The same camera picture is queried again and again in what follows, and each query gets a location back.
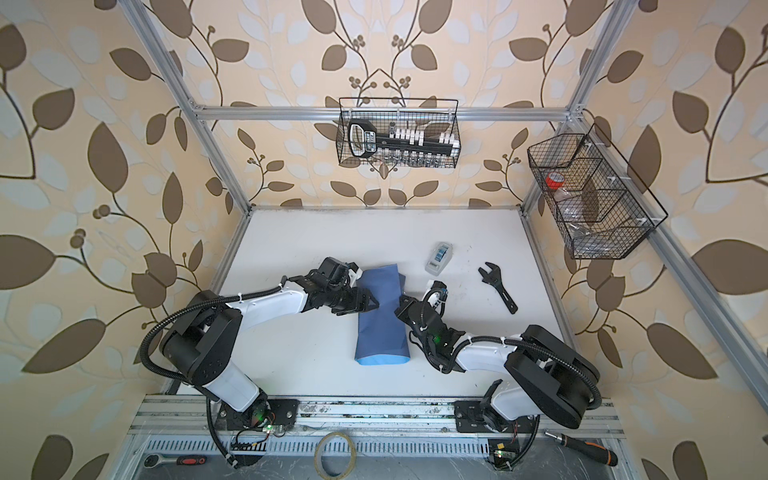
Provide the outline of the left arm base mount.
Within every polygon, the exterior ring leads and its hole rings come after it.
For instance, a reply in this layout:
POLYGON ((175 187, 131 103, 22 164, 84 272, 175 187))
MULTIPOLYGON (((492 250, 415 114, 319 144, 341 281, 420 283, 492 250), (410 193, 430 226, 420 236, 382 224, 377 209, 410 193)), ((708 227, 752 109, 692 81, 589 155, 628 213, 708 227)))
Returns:
POLYGON ((276 427, 279 433, 291 430, 298 418, 298 399, 270 398, 257 400, 254 406, 244 412, 237 412, 228 405, 215 418, 215 427, 224 431, 263 431, 276 427))

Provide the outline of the grey tape dispenser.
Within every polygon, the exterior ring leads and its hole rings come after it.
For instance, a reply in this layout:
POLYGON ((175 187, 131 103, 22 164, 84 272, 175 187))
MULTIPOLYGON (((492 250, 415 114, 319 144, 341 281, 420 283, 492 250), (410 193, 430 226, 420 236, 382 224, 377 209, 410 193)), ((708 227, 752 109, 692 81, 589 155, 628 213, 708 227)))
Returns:
POLYGON ((433 276, 439 276, 452 259, 453 245, 439 242, 432 250, 425 265, 425 271, 433 276))

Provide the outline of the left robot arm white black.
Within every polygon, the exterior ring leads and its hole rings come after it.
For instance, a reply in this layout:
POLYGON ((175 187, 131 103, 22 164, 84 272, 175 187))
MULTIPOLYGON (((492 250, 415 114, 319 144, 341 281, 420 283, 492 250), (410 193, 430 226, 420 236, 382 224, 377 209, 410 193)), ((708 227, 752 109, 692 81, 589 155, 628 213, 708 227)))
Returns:
POLYGON ((239 334, 323 307, 337 316, 375 310, 379 302, 358 284, 361 276, 355 263, 327 257, 307 274, 284 276, 268 290, 231 296, 201 291, 148 331, 138 358, 150 372, 190 385, 242 413, 265 395, 232 359, 239 334))

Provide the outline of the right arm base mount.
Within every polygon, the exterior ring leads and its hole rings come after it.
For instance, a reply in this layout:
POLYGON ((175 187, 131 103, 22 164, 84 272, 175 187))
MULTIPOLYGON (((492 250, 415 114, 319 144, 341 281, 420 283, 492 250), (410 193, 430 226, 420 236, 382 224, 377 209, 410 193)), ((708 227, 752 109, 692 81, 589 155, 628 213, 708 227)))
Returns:
POLYGON ((533 432, 533 417, 506 420, 492 413, 489 406, 478 400, 455 401, 453 407, 455 427, 459 433, 513 435, 533 432))

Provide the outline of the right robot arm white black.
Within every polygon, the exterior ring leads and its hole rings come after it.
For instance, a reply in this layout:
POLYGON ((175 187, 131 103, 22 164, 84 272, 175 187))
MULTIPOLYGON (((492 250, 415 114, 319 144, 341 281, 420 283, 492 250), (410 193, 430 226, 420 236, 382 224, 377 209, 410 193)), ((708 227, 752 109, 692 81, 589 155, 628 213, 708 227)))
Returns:
POLYGON ((587 411, 602 405, 597 368, 540 325, 511 337, 472 335, 442 318, 445 288, 421 299, 403 295, 395 316, 410 328, 409 340, 438 372, 488 371, 500 374, 466 418, 505 432, 522 417, 547 417, 577 429, 587 411))

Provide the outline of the light blue wrapping paper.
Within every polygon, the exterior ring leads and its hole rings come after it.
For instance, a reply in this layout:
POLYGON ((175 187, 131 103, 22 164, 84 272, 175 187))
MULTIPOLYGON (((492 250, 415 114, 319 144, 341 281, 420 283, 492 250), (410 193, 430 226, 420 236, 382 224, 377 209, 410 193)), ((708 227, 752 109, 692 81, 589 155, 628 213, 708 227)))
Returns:
POLYGON ((402 365, 410 361, 405 325, 395 310, 405 276, 396 264, 366 270, 358 285, 370 291, 379 307, 358 315, 355 361, 362 366, 402 365))

